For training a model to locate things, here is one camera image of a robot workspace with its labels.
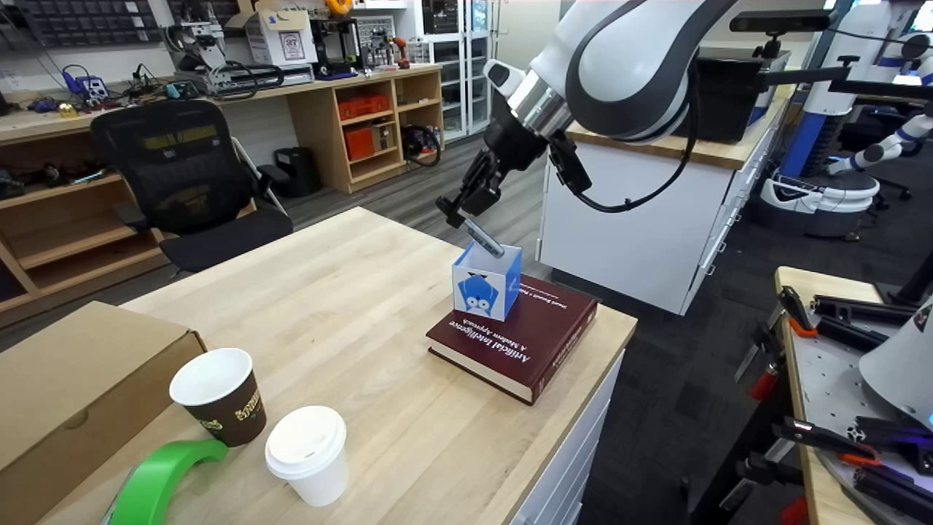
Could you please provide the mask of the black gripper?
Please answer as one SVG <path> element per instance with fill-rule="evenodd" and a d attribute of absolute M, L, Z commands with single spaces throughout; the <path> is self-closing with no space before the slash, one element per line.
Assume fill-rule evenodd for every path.
<path fill-rule="evenodd" d="M 492 98 L 492 118 L 484 133 L 484 149 L 473 159 L 457 201 L 434 200 L 450 229 L 463 229 L 462 211 L 482 217 L 501 195 L 507 172 L 524 172 L 546 151 L 546 141 L 527 133 L 501 95 Z"/>

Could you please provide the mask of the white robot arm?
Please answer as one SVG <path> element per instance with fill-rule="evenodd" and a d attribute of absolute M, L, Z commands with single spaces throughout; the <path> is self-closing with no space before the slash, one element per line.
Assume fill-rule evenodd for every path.
<path fill-rule="evenodd" d="M 482 217 L 501 195 L 511 172 L 524 172 L 552 151 L 561 185 L 587 208 L 628 214 L 657 200 L 602 205 L 567 128 L 572 124 L 618 144 L 648 144 L 683 121 L 698 124 L 692 65 L 710 30 L 737 0 L 574 0 L 552 41 L 527 68 L 501 58 L 484 65 L 497 89 L 484 149 L 456 200 L 437 211 L 453 229 Z"/>

